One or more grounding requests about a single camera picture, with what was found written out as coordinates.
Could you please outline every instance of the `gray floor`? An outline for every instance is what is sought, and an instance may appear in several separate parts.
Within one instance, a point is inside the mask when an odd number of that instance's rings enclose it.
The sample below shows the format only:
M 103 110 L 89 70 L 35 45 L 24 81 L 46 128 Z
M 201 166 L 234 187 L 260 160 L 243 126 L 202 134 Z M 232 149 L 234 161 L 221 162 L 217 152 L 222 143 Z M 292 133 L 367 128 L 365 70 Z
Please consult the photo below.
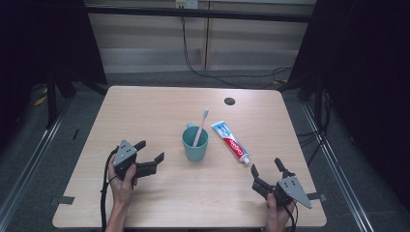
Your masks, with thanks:
M 213 72 L 213 74 L 261 74 L 262 72 Z M 277 75 L 275 79 L 282 79 L 285 73 Z M 140 86 L 188 86 L 210 88 L 236 88 L 228 83 L 234 83 L 243 88 L 259 89 L 272 81 L 272 77 L 224 77 L 221 82 L 215 78 L 197 76 L 191 72 L 154 72 L 110 74 L 107 77 L 109 85 L 140 85 Z M 34 170 L 19 204 L 13 212 L 13 217 L 5 231 L 63 231 L 53 227 L 52 218 L 56 206 L 50 205 L 52 197 L 61 196 L 71 177 L 88 133 L 93 126 L 103 102 L 103 96 L 80 84 L 75 85 L 78 93 L 71 100 L 67 114 L 56 132 L 53 141 Z M 275 89 L 271 85 L 266 89 Z M 295 132 L 297 134 L 311 131 L 308 118 L 302 104 L 297 99 L 298 90 L 283 93 L 286 107 L 289 111 Z M 15 182 L 25 168 L 33 151 L 44 134 L 46 125 L 46 103 L 33 106 L 32 103 L 41 90 L 32 94 L 32 100 L 21 116 L 18 130 L 13 135 L 12 143 L 2 151 L 0 157 L 0 203 L 4 204 Z M 59 98 L 59 105 L 66 100 Z M 300 136 L 304 155 L 308 160 L 318 143 L 316 140 L 306 144 L 308 139 Z M 332 111 L 327 138 L 337 155 L 352 189 L 363 205 L 374 231 L 410 231 L 409 214 L 400 205 L 389 186 L 367 164 L 359 148 L 355 147 L 350 136 Z M 321 228 L 298 228 L 297 231 L 361 231 L 354 219 L 345 197 L 343 196 L 332 170 L 319 150 L 309 167 L 313 182 L 318 192 L 327 196 L 323 202 L 328 222 Z

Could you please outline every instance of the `wall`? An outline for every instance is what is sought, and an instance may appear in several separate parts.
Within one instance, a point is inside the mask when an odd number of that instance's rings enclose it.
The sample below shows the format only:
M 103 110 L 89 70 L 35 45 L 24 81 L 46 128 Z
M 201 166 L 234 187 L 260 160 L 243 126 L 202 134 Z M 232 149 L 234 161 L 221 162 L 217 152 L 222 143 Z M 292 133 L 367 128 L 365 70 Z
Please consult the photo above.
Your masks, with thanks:
M 310 15 L 311 0 L 200 1 L 199 9 Z M 175 8 L 175 1 L 92 1 L 86 4 Z M 181 18 L 89 14 L 106 73 L 185 71 Z M 271 70 L 291 66 L 306 23 L 185 18 L 195 70 Z

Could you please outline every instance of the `teal cup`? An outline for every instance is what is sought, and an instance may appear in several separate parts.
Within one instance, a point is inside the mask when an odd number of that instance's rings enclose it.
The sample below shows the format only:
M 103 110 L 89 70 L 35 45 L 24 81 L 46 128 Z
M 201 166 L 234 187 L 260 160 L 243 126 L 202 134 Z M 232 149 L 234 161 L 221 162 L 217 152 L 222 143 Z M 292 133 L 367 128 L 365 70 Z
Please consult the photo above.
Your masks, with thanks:
M 208 132 L 202 129 L 198 144 L 196 145 L 196 147 L 192 147 L 198 130 L 198 126 L 187 124 L 187 128 L 182 134 L 182 143 L 184 144 L 185 155 L 187 156 L 187 159 L 191 161 L 202 160 L 205 157 L 206 147 L 208 146 Z

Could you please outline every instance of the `wooden table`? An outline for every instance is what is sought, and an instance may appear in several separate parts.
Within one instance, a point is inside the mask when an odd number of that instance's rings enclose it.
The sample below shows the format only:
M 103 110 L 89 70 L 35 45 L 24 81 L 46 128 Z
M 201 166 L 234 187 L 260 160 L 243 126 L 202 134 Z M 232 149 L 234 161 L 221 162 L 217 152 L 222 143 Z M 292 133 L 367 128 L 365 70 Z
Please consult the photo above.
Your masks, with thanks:
M 234 105 L 224 100 L 232 98 Z M 189 122 L 199 125 L 209 108 L 204 128 L 209 133 L 205 158 L 187 160 L 182 132 Z M 156 175 L 138 180 L 126 226 L 137 228 L 263 227 L 266 201 L 251 189 L 250 165 L 238 162 L 211 129 L 224 120 L 249 152 L 260 178 L 274 185 L 281 173 L 280 158 L 296 173 L 306 193 L 316 192 L 281 94 L 271 90 L 169 87 L 111 87 L 64 193 L 72 205 L 59 205 L 53 224 L 60 228 L 101 227 L 103 170 L 109 153 L 122 139 L 146 140 L 137 161 L 153 160 L 165 152 Z M 319 200 L 311 210 L 299 205 L 298 226 L 326 223 Z M 112 207 L 110 188 L 107 218 Z

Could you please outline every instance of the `human hand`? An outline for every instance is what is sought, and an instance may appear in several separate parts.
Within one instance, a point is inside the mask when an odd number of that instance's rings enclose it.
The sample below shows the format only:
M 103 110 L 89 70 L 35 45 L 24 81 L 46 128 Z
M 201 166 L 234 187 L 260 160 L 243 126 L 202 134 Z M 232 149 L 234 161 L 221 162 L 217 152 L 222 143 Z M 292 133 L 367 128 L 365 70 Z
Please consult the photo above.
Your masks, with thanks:
M 118 179 L 115 174 L 114 160 L 117 155 L 111 157 L 108 166 L 108 180 L 111 185 L 112 196 L 114 198 L 114 205 L 119 204 L 121 206 L 129 207 L 132 202 L 132 186 L 137 185 L 137 178 L 132 180 L 136 172 L 136 166 L 133 164 L 127 170 L 124 181 Z
M 283 232 L 289 215 L 283 206 L 277 207 L 277 200 L 274 195 L 269 193 L 267 196 L 268 201 L 268 215 L 266 216 L 265 229 L 268 232 Z M 293 213 L 295 204 L 291 203 L 286 206 L 290 213 Z

